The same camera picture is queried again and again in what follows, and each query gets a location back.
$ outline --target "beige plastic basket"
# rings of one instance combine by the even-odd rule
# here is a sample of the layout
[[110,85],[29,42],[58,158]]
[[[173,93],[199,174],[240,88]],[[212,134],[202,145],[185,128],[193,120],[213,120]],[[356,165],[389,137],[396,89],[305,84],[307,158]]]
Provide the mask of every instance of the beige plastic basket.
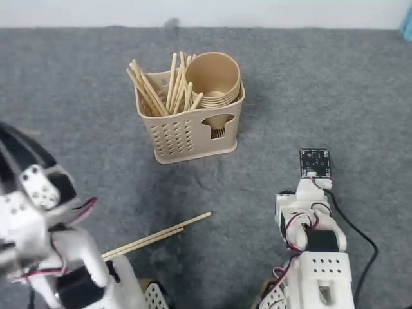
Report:
[[[167,92],[170,71],[146,76],[157,92],[163,89]],[[154,155],[161,164],[229,153],[238,145],[236,135],[245,99],[243,84],[237,101],[228,106],[195,109],[166,117],[151,117],[136,89],[135,95],[137,113],[151,135]],[[213,130],[205,124],[205,119],[224,114],[230,116],[223,129]]]

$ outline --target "white wall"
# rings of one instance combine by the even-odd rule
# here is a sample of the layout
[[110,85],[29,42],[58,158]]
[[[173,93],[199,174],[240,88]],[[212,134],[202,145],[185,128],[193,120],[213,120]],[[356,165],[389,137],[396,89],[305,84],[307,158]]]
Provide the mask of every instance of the white wall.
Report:
[[0,27],[397,29],[411,0],[0,0]]

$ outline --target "circuit board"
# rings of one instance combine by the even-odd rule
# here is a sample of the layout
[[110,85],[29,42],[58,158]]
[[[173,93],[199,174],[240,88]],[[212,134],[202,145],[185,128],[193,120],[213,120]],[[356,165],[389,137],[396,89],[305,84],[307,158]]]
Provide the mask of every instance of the circuit board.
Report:
[[302,148],[301,178],[330,178],[329,149]]

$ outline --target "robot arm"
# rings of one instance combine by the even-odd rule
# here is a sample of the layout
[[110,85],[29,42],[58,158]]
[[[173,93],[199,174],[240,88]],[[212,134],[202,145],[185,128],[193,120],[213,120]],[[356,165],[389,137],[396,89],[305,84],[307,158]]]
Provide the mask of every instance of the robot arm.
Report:
[[275,220],[296,252],[266,284],[259,309],[354,309],[346,236],[332,218],[323,188],[330,189],[327,149],[301,149],[296,192],[276,196]]
[[[78,203],[53,156],[0,122],[0,274],[31,286],[51,309],[146,309],[127,258],[105,263],[92,238],[73,227],[78,220],[67,224]],[[72,261],[83,266],[68,272]]]

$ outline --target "beige cup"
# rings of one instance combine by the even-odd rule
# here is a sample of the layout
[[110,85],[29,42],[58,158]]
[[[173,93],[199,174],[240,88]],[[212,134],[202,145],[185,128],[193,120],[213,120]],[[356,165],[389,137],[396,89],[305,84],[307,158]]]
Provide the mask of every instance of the beige cup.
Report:
[[[232,103],[241,87],[240,67],[224,53],[204,53],[197,56],[187,67],[185,83],[192,82],[192,99],[199,93],[204,96],[200,102],[203,108],[222,108]],[[212,129],[223,129],[228,115],[216,115],[207,119]]]

